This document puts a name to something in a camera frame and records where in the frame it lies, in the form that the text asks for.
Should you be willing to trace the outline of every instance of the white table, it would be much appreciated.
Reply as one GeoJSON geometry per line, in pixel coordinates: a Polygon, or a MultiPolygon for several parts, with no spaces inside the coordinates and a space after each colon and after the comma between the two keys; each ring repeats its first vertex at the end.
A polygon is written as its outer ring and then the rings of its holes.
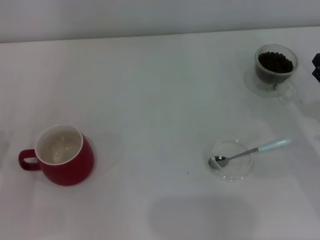
{"type": "Polygon", "coordinates": [[[0,44],[1,240],[318,240],[320,27],[0,44]],[[302,102],[244,84],[255,51],[299,57],[302,102]],[[54,124],[80,128],[96,166],[62,187],[20,168],[18,154],[54,124]],[[254,156],[240,182],[204,156],[218,137],[254,156]]]}

